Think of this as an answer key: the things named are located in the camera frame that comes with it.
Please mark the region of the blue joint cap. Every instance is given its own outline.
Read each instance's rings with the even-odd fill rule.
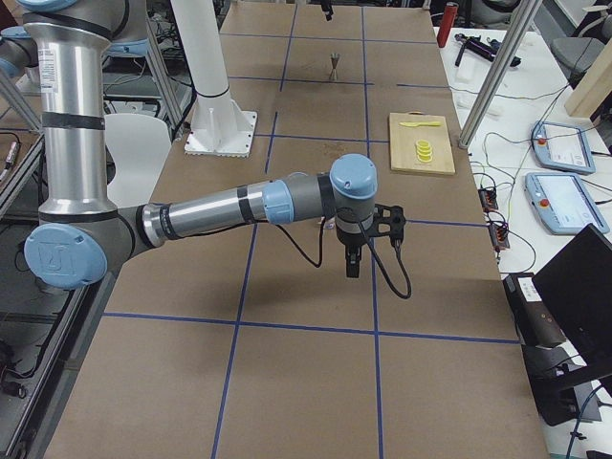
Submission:
[[[379,187],[376,166],[357,153],[350,153],[335,160],[329,177],[338,193],[360,201],[373,198]]]
[[[149,52],[149,40],[112,43],[106,52],[111,57],[145,57]]]
[[[19,75],[19,69],[12,62],[0,57],[0,70],[2,70],[9,78],[15,78]]]
[[[29,40],[32,38],[23,26],[8,27],[0,32],[0,35],[2,35],[3,38],[10,38],[11,40]]]
[[[71,7],[78,0],[17,0],[17,3],[30,11],[53,12]]]
[[[107,261],[98,242],[82,229],[49,223],[26,240],[26,261],[32,272],[49,285],[74,290],[104,277]]]
[[[266,218],[274,225],[292,223],[294,221],[294,201],[291,193],[282,180],[267,184],[263,191],[264,210]]]

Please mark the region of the white pole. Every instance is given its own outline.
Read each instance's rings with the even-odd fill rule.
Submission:
[[[171,0],[198,92],[186,152],[249,156],[257,114],[231,98],[212,0]]]

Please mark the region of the yellow knife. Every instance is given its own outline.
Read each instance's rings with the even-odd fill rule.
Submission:
[[[440,121],[402,121],[400,126],[403,127],[420,127],[420,126],[441,126]]]

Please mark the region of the robotic arm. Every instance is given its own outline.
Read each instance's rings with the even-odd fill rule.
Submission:
[[[99,0],[18,1],[29,11],[25,28],[38,47],[49,183],[25,256],[48,284],[79,288],[166,240],[263,219],[287,224],[336,215],[349,276],[359,275],[369,237],[388,235],[399,247],[402,211],[375,205],[376,167],[362,155],[346,155],[318,176],[294,174],[184,203],[117,209],[106,193],[101,56],[113,47],[142,51],[144,0],[107,0],[103,8]],[[380,232],[380,224],[391,231]]]
[[[0,69],[9,78],[38,65],[36,44],[21,27],[9,27],[0,37]]]

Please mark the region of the cutting board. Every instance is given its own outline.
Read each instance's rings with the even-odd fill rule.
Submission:
[[[402,121],[439,121],[441,125],[404,127],[400,125]],[[453,175],[455,173],[445,117],[390,113],[389,137],[392,170],[420,174]],[[423,163],[418,159],[416,150],[418,140],[431,143],[433,154],[430,163]]]

